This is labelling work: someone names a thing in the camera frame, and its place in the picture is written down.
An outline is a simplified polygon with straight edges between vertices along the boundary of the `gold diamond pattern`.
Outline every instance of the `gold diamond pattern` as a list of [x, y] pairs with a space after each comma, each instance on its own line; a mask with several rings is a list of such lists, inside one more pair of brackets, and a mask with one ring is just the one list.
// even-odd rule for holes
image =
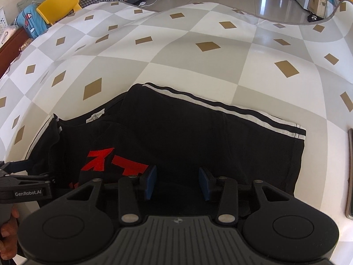
[[285, 28], [285, 26], [282, 24], [273, 24], [273, 25], [280, 29]]
[[102, 38], [100, 38], [100, 39], [98, 39], [98, 40], [96, 41], [96, 43], [105, 41], [105, 40], [107, 40], [108, 38], [109, 38], [109, 34], [108, 34], [108, 35], [105, 35], [104, 37], [102, 37]]
[[146, 43], [146, 42], [151, 42], [151, 41], [153, 41], [153, 40], [152, 40], [152, 37], [149, 36], [149, 37], [146, 37], [146, 38], [137, 39], [137, 40], [135, 40], [135, 43], [136, 43], [136, 45], [138, 45], [138, 44], [142, 44], [142, 43]]
[[34, 73], [34, 70], [36, 69], [36, 65], [31, 65], [27, 67], [26, 74], [32, 74]]
[[92, 20], [93, 17], [94, 17], [94, 15], [87, 16], [87, 17], [85, 18], [85, 21]]
[[83, 47], [86, 47], [86, 45], [83, 45], [83, 46], [81, 46], [81, 47], [78, 47], [75, 52], [77, 52], [78, 50], [82, 49]]
[[56, 45], [59, 46], [59, 45], [62, 45], [65, 43], [65, 37], [62, 37], [60, 39], [57, 39], [56, 41]]
[[281, 72], [287, 77], [294, 76], [299, 74], [298, 70], [293, 67], [293, 65], [289, 61], [281, 61], [275, 63], [275, 65], [281, 70]]
[[196, 45], [200, 48], [200, 50], [202, 50], [202, 52], [221, 48], [220, 46], [218, 46], [214, 42], [203, 42], [203, 43], [197, 43]]
[[6, 97], [0, 98], [0, 108], [3, 108], [6, 105]]
[[66, 71], [63, 71], [61, 74], [57, 75], [54, 80], [53, 80], [53, 84], [52, 84], [52, 87], [59, 84], [61, 81], [64, 80], [64, 77], [65, 77], [65, 73]]
[[14, 128], [15, 126], [17, 126], [18, 120], [20, 119], [20, 116], [18, 116], [17, 118], [15, 118], [13, 120], [13, 124], [12, 124], [12, 128]]
[[83, 100], [94, 96], [102, 91], [102, 78], [95, 80], [94, 82], [85, 86], [85, 90], [83, 92]]
[[353, 110], [353, 102], [351, 98], [348, 96], [347, 92], [341, 94], [341, 99], [345, 103], [345, 106], [348, 108], [349, 112]]
[[328, 55], [324, 56], [324, 58], [326, 60], [328, 60], [333, 65], [337, 64], [337, 62], [339, 61], [339, 59], [337, 59], [335, 56], [333, 56], [331, 54], [328, 54]]
[[283, 39], [274, 39], [274, 41], [276, 41], [277, 43], [281, 44], [282, 46], [290, 46], [291, 44], [289, 44], [288, 42], [286, 42]]
[[22, 138], [23, 138], [23, 132], [24, 132], [24, 126], [22, 126], [22, 127], [18, 130], [14, 144], [16, 144], [16, 143], [18, 143], [19, 141], [22, 140]]
[[185, 17], [183, 13], [176, 13], [176, 14], [172, 14], [172, 15], [169, 15], [169, 16], [170, 16], [172, 19]]
[[340, 5], [340, 12], [344, 12], [347, 10], [347, 2], [343, 2]]
[[314, 28], [312, 28], [313, 30], [315, 30], [315, 31], [317, 31], [317, 32], [319, 32], [319, 33], [321, 33], [324, 29], [325, 29], [325, 27], [324, 26], [321, 26], [321, 25], [316, 25]]
[[109, 26], [108, 31], [111, 31], [117, 28], [118, 28], [118, 25]]
[[219, 22], [223, 28], [225, 29], [233, 29], [233, 28], [236, 28], [236, 26], [230, 22], [230, 21], [227, 21], [227, 22]]

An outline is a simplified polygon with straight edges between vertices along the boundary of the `black garment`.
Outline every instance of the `black garment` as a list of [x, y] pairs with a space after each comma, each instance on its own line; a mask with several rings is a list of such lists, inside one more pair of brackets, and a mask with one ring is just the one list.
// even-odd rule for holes
[[262, 179], [293, 195], [305, 135], [299, 125], [265, 113], [137, 84], [88, 114], [54, 118], [29, 156], [36, 164], [30, 174], [53, 172], [56, 186], [69, 188], [92, 178], [116, 182], [130, 162], [157, 165], [148, 203], [154, 214], [208, 214], [200, 167], [240, 184]]
[[322, 21], [323, 18], [315, 15], [315, 14], [310, 14], [307, 18], [308, 22], [312, 23], [312, 22], [318, 22], [318, 21]]

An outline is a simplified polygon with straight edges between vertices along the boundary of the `black object on floor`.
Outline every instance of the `black object on floor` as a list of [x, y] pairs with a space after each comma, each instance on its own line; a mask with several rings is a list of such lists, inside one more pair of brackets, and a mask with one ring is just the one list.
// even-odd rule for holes
[[315, 14], [310, 14], [309, 16], [308, 16], [308, 22], [318, 22], [318, 21], [322, 21], [322, 20], [324, 20], [323, 18], [321, 18], [321, 17], [319, 17], [319, 16], [317, 16], [317, 15], [315, 15]]

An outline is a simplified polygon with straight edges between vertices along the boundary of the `yellow chair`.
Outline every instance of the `yellow chair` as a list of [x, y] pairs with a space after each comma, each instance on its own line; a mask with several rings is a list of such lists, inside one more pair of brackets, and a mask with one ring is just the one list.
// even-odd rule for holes
[[72, 9], [74, 12], [82, 9], [79, 0], [45, 0], [37, 7], [37, 12], [47, 24], [53, 25], [65, 17]]

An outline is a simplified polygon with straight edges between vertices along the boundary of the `finger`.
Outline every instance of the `finger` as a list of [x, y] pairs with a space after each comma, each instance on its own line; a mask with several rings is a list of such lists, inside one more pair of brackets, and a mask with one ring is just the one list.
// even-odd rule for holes
[[13, 250], [6, 252], [6, 253], [1, 253], [0, 256], [3, 260], [9, 260], [12, 259], [16, 256], [17, 254], [17, 246]]
[[16, 205], [14, 205], [14, 206], [12, 207], [11, 215], [12, 215], [13, 217], [15, 217], [16, 219], [20, 217], [20, 214], [19, 214], [19, 212], [18, 212], [18, 210], [17, 210]]
[[17, 248], [17, 236], [10, 236], [2, 241], [4, 250], [0, 250], [0, 253], [7, 254], [8, 252]]
[[3, 237], [14, 236], [17, 234], [17, 220], [14, 217], [11, 217], [10, 220], [1, 226], [1, 235]]

